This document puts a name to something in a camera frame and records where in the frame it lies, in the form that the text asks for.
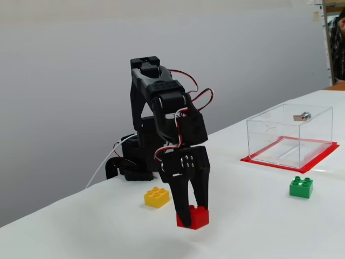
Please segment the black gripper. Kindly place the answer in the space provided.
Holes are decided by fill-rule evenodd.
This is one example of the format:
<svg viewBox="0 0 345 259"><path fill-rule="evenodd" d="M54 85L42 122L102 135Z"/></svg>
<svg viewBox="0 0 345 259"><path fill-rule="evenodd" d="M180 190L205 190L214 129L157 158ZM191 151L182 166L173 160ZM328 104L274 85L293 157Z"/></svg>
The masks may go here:
<svg viewBox="0 0 345 259"><path fill-rule="evenodd" d="M162 155L161 179L170 186L175 211L184 227L191 227L188 182L192 179L199 207L209 207L210 163L205 146L176 149Z"/></svg>

